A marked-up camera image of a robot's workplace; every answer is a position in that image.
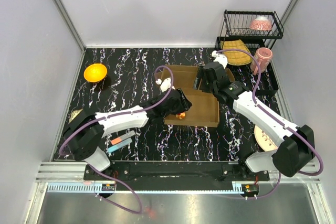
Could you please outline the orange flower toy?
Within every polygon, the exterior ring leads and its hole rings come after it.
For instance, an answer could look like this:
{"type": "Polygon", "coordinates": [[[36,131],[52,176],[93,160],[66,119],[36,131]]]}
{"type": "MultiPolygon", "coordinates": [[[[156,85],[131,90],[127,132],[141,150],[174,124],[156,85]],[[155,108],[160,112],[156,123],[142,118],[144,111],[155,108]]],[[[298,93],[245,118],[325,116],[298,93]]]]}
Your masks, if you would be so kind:
{"type": "Polygon", "coordinates": [[[176,115],[176,117],[177,117],[179,120],[182,120],[182,119],[184,119],[184,118],[185,118],[185,116],[186,116],[186,113],[185,113],[185,112],[178,113],[178,114],[176,115]]]}

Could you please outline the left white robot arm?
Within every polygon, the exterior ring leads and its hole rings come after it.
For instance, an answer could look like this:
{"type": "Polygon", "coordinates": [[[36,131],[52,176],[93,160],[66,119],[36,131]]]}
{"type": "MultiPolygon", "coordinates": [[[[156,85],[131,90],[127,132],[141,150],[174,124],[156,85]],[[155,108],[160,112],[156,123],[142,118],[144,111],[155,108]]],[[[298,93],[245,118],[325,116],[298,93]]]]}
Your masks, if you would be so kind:
{"type": "Polygon", "coordinates": [[[103,180],[113,175],[113,167],[106,152],[99,147],[102,138],[115,132],[141,128],[168,115],[188,111],[192,106],[182,89],[172,89],[132,108],[100,113],[82,109],[63,131],[64,143],[59,154],[68,147],[76,161],[85,161],[95,168],[95,174],[103,180]]]}

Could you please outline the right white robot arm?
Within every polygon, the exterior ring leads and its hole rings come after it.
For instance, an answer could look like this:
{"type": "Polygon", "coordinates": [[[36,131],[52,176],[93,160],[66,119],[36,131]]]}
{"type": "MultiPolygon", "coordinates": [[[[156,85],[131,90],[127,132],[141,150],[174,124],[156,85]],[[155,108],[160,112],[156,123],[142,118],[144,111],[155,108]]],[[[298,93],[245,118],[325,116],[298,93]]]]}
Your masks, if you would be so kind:
{"type": "Polygon", "coordinates": [[[199,66],[194,88],[211,93],[219,103],[252,121],[278,146],[273,151],[249,155],[238,167],[242,179],[250,180],[257,172],[272,169],[293,177],[314,158],[313,130],[307,125],[298,127],[287,121],[258,100],[243,83],[231,82],[219,62],[199,66]]]}

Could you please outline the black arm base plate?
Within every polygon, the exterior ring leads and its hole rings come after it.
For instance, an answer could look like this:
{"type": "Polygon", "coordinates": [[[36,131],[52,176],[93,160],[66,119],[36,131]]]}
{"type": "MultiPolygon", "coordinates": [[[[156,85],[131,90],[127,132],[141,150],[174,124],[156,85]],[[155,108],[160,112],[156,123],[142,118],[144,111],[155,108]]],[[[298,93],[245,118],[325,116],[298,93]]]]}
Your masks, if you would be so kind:
{"type": "Polygon", "coordinates": [[[112,161],[104,174],[137,191],[231,190],[232,182],[268,182],[267,171],[258,173],[237,162],[112,161]]]}

